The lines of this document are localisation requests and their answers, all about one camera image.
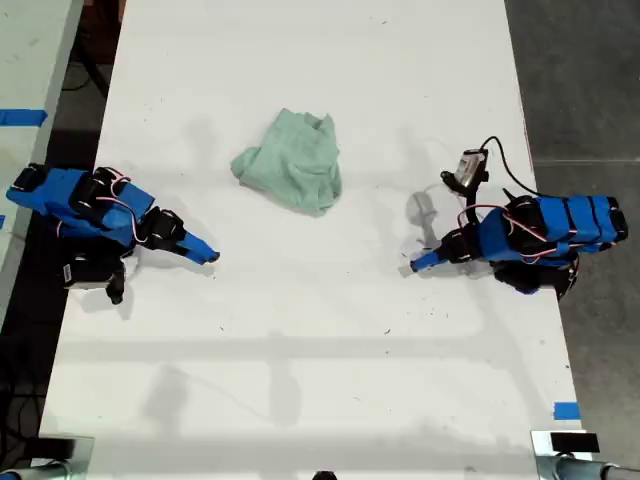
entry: red wire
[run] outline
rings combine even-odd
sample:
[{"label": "red wire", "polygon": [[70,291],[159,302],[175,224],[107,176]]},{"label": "red wire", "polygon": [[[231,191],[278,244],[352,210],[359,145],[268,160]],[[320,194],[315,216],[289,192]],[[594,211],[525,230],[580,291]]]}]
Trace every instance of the red wire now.
[{"label": "red wire", "polygon": [[524,253],[521,253],[520,256],[524,257],[524,258],[540,258],[544,255],[549,255],[550,253],[555,252],[556,250],[558,250],[557,248],[551,248],[549,250],[544,250],[543,252],[538,252],[538,253],[532,253],[530,255],[525,255]]},{"label": "red wire", "polygon": [[[492,205],[492,204],[487,204],[487,203],[476,203],[474,205],[469,205],[468,207],[466,207],[465,209],[463,209],[459,214],[458,214],[458,226],[460,228],[462,228],[462,215],[467,211],[467,210],[471,210],[472,208],[499,208],[500,210],[504,210],[504,211],[508,211],[506,208],[504,208],[501,205]],[[540,235],[539,233],[535,232],[533,229],[527,227],[526,225],[518,222],[517,220],[514,220],[513,218],[511,218],[509,215],[507,215],[506,213],[503,213],[502,216],[509,222],[509,224],[511,225],[511,231],[509,232],[509,235],[511,235],[513,233],[513,226],[517,225],[518,227],[520,227],[521,229],[523,229],[525,232],[530,233],[531,235],[533,235],[534,237],[536,237],[538,240],[540,240],[541,242],[547,242],[547,239]]]},{"label": "red wire", "polygon": [[126,208],[127,210],[129,210],[129,213],[131,214],[131,227],[133,228],[133,238],[135,238],[138,243],[144,243],[144,242],[147,241],[146,238],[144,240],[140,240],[138,238],[138,231],[136,230],[136,214],[133,213],[133,210],[131,209],[131,207],[129,205],[127,205],[126,203],[118,200],[117,198],[111,198],[111,197],[96,197],[96,200],[103,200],[103,201],[106,201],[106,202],[117,203],[118,205],[121,205],[124,208]]},{"label": "red wire", "polygon": [[116,192],[113,191],[113,187],[115,187],[118,182],[130,182],[131,178],[130,177],[125,177],[124,175],[120,175],[119,177],[117,177],[115,180],[113,180],[113,182],[111,182],[111,185],[109,186],[109,190],[111,190],[111,195],[115,197],[117,197]]}]

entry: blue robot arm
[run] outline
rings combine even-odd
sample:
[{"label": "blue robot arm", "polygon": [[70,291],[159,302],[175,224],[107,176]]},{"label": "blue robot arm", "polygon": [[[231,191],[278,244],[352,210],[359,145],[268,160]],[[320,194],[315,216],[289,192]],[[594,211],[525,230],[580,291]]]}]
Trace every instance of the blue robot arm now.
[{"label": "blue robot arm", "polygon": [[151,195],[112,168],[89,172],[30,164],[7,198],[52,221],[66,257],[65,287],[104,286],[113,303],[124,292],[121,258],[136,245],[200,265],[220,256],[174,212],[154,207]]},{"label": "blue robot arm", "polygon": [[[507,172],[502,145],[496,137]],[[455,174],[442,173],[444,183],[467,199],[468,223],[449,232],[439,248],[410,262],[414,272],[441,263],[481,259],[494,267],[498,280],[524,293],[542,285],[555,287],[561,297],[575,282],[580,253],[606,250],[628,236],[628,226],[615,198],[576,195],[568,198],[538,194],[514,197],[478,221],[478,186],[488,180],[485,142],[467,151]]]}]

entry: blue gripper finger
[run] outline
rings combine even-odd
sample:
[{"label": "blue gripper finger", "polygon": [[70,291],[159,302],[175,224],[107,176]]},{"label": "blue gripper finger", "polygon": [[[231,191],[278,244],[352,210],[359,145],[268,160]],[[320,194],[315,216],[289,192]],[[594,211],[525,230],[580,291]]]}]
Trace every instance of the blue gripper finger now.
[{"label": "blue gripper finger", "polygon": [[440,265],[441,263],[444,263],[446,261],[447,261],[446,259],[441,258],[440,255],[438,255],[437,250],[434,250],[432,252],[429,252],[421,256],[420,258],[411,260],[411,262],[409,262],[409,266],[411,267],[411,270],[413,270],[414,272],[417,272],[419,270],[424,270],[425,268],[428,268],[428,267]]}]

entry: white tabletop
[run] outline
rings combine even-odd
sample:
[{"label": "white tabletop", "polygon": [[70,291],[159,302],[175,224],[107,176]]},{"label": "white tabletop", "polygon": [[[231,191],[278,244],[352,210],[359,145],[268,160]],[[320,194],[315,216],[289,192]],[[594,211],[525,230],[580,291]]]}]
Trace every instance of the white tabletop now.
[{"label": "white tabletop", "polygon": [[[335,119],[322,218],[229,170],[282,107]],[[42,433],[95,437],[90,478],[536,478],[529,432],[575,400],[554,293],[398,273],[414,194],[454,228],[439,173],[492,134],[533,185],[500,0],[129,0],[97,164],[222,255],[142,252],[117,308],[72,292]]]},{"label": "white tabletop", "polygon": [[44,163],[82,0],[0,0],[0,108],[46,110],[41,128],[0,127],[0,327],[31,212],[5,192],[29,162]]}]

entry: crumpled towel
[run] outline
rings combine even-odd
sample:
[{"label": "crumpled towel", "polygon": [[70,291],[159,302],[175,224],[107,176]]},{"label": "crumpled towel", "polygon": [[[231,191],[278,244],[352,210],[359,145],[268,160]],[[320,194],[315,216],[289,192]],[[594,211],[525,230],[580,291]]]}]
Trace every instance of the crumpled towel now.
[{"label": "crumpled towel", "polygon": [[278,201],[311,215],[326,212],[340,197],[338,146],[330,115],[282,109],[261,147],[251,147],[231,162],[241,184],[268,192]]}]

